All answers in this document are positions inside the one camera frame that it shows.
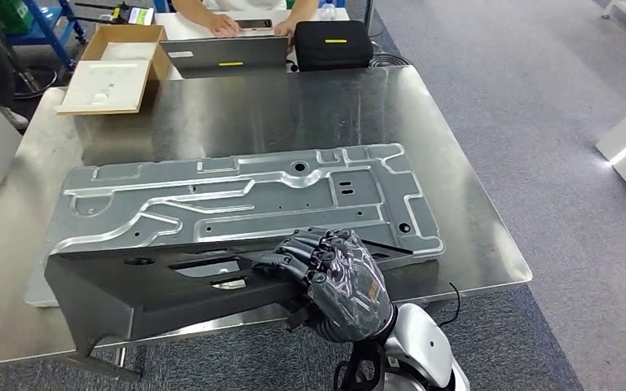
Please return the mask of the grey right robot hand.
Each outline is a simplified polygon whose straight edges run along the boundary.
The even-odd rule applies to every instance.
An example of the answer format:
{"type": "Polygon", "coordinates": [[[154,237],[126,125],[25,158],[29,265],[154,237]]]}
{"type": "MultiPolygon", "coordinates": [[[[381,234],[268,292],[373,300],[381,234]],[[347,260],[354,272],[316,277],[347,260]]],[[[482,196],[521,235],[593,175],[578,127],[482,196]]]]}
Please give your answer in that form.
{"type": "Polygon", "coordinates": [[[312,328],[334,343],[380,336],[395,315],[384,275],[353,230],[296,230],[256,257],[252,268],[288,275],[303,286],[319,314],[312,328]]]}

